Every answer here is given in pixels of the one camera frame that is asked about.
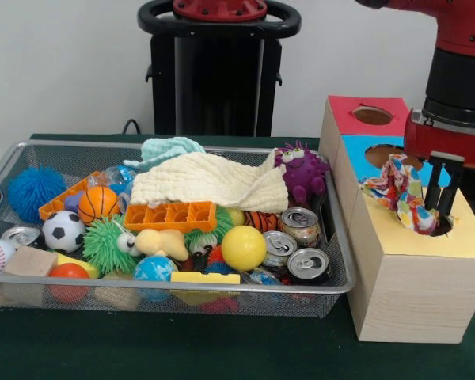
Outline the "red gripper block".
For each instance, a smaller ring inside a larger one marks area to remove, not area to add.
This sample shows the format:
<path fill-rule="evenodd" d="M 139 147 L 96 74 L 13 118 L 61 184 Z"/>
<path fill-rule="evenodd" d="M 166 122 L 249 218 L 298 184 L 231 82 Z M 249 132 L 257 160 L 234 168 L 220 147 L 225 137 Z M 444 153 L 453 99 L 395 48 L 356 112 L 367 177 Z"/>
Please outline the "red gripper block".
<path fill-rule="evenodd" d="M 421 109 L 413 108 L 405 123 L 404 149 L 407 154 L 424 160 L 436 156 L 461 161 L 465 167 L 475 169 L 475 128 L 432 120 Z M 441 215 L 448 217 L 462 177 L 463 165 L 445 166 L 450 182 L 441 192 L 439 178 L 443 163 L 432 161 L 431 164 L 424 205 L 427 209 L 439 210 Z"/>

